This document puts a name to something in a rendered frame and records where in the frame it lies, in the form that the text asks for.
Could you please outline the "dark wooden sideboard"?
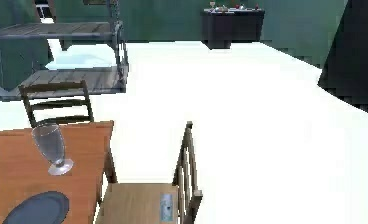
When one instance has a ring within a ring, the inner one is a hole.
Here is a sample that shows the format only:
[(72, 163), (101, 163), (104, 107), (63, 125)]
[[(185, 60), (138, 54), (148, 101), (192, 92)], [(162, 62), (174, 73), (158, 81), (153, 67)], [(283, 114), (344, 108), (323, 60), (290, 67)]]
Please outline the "dark wooden sideboard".
[(200, 12), (201, 42), (209, 49), (229, 49), (232, 43), (259, 42), (265, 11), (263, 9)]

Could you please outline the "white window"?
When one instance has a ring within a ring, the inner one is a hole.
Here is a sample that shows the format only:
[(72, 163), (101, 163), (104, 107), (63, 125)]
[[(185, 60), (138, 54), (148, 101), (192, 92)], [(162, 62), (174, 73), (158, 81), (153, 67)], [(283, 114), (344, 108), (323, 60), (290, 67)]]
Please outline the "white window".
[(41, 19), (53, 18), (48, 4), (37, 4), (36, 9)]

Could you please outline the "dark slatted wooden chair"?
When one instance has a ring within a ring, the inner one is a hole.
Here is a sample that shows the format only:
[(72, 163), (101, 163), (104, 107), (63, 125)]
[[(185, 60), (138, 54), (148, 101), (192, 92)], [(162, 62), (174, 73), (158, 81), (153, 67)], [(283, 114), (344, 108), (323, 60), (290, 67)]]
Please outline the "dark slatted wooden chair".
[[(56, 124), (68, 124), (68, 123), (79, 123), (79, 122), (93, 122), (93, 111), (87, 84), (85, 80), (80, 82), (59, 82), (59, 83), (47, 83), (47, 84), (35, 84), (25, 87), (20, 85), (18, 87), (20, 92), (21, 100), (24, 104), (29, 124), (32, 128), (45, 123), (56, 123)], [(66, 91), (71, 89), (81, 89), (83, 91), (83, 99), (65, 99), (65, 100), (53, 100), (45, 101), (37, 104), (31, 104), (28, 94), (35, 92), (50, 92), (50, 91)], [(55, 117), (43, 119), (37, 121), (34, 115), (35, 110), (46, 110), (55, 108), (65, 108), (73, 106), (85, 106), (87, 108), (86, 115), (73, 115), (64, 117)]]

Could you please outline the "grey shelf unit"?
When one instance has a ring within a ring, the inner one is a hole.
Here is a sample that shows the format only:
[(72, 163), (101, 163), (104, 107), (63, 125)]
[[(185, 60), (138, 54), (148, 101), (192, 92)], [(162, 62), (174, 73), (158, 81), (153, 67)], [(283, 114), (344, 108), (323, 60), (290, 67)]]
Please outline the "grey shelf unit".
[(84, 0), (89, 5), (105, 5), (109, 12), (108, 22), (72, 23), (27, 23), (16, 24), (0, 29), (0, 40), (16, 39), (59, 39), (78, 41), (99, 41), (108, 44), (114, 51), (116, 64), (107, 67), (38, 70), (22, 81), (11, 91), (0, 87), (2, 101), (21, 99), (20, 87), (39, 87), (29, 94), (30, 99), (82, 96), (83, 93), (72, 88), (62, 90), (56, 84), (76, 86), (83, 82), (87, 92), (94, 94), (113, 94), (126, 89), (129, 62), (126, 41), (122, 35), (123, 22), (119, 18), (119, 0)]

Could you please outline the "pale blue remote control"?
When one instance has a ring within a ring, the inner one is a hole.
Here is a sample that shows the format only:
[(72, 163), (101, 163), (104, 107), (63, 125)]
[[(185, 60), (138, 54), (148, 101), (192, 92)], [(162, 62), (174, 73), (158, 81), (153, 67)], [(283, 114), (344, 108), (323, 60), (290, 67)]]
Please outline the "pale blue remote control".
[(173, 221), (173, 195), (162, 194), (160, 197), (160, 221)]

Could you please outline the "orange wooden table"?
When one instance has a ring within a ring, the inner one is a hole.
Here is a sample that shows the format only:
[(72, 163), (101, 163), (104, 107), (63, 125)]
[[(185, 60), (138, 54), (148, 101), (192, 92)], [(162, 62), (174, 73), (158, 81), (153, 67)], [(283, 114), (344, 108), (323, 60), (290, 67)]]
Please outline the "orange wooden table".
[(69, 199), (63, 224), (93, 224), (110, 151), (112, 121), (61, 127), (66, 156), (74, 161), (65, 175), (48, 173), (49, 162), (32, 139), (29, 128), (0, 131), (0, 224), (23, 200), (46, 191)]

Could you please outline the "brown wooden chair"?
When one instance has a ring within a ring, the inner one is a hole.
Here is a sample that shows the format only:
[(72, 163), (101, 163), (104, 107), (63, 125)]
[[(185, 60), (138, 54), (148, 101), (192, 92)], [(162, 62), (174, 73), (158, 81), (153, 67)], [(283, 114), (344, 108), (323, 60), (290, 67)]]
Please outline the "brown wooden chair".
[[(195, 224), (203, 199), (197, 184), (193, 122), (184, 129), (171, 183), (109, 183), (94, 224)], [(173, 195), (173, 221), (160, 221), (160, 197)]]

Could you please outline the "dark cabinet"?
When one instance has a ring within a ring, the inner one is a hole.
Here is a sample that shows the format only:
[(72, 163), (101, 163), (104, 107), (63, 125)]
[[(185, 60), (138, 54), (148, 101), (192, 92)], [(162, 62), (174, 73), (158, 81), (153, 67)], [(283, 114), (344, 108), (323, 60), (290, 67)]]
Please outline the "dark cabinet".
[(368, 113), (368, 0), (348, 0), (317, 85)]

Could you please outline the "dark blue plate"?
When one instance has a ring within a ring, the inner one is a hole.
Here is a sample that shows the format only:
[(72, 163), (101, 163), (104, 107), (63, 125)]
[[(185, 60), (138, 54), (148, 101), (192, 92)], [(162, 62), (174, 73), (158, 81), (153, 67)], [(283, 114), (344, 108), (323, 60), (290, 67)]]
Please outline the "dark blue plate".
[(62, 224), (68, 212), (68, 197), (58, 191), (47, 191), (21, 202), (2, 224)]

